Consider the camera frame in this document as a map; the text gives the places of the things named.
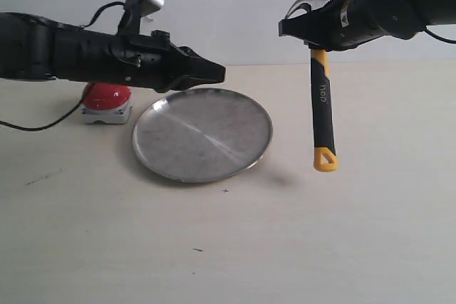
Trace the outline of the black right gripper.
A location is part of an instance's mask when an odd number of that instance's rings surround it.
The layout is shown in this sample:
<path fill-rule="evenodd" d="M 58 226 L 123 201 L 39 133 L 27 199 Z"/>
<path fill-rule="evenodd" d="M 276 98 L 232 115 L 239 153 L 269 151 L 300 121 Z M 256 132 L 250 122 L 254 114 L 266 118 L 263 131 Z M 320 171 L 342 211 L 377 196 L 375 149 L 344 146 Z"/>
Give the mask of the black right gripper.
<path fill-rule="evenodd" d="M 311 49 L 344 51 L 393 36 L 395 0 L 297 0 L 279 22 L 279 36 Z"/>

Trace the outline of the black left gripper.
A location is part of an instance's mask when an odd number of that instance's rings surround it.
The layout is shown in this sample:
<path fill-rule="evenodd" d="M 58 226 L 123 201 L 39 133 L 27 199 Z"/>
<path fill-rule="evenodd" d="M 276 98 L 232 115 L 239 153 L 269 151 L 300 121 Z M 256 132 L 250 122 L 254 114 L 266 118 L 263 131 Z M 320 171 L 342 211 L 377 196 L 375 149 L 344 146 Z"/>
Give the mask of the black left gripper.
<path fill-rule="evenodd" d="M 94 31 L 56 32 L 53 73 L 66 80 L 149 88 L 159 93 L 223 83 L 226 68 L 188 46 L 179 49 L 165 31 L 151 35 L 109 35 Z"/>

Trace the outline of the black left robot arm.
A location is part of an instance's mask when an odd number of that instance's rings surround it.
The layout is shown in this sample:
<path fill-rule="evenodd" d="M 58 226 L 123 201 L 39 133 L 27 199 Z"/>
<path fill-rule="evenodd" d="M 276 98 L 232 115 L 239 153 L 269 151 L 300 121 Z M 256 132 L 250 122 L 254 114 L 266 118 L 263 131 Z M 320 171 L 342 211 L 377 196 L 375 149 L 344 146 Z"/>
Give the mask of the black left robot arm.
<path fill-rule="evenodd" d="M 107 34 L 29 14 L 1 13 L 1 77 L 70 80 L 153 89 L 158 93 L 223 83 L 226 69 L 169 33 Z"/>

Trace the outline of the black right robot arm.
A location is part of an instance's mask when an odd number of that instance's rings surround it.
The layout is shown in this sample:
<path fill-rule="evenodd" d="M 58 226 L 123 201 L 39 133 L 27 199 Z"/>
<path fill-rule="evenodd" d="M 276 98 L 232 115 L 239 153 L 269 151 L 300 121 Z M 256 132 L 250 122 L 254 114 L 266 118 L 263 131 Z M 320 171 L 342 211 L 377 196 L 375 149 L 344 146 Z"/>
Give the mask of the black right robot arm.
<path fill-rule="evenodd" d="M 279 35 L 310 48 L 346 51 L 384 36 L 410 40 L 430 26 L 455 24 L 455 0 L 296 0 Z"/>

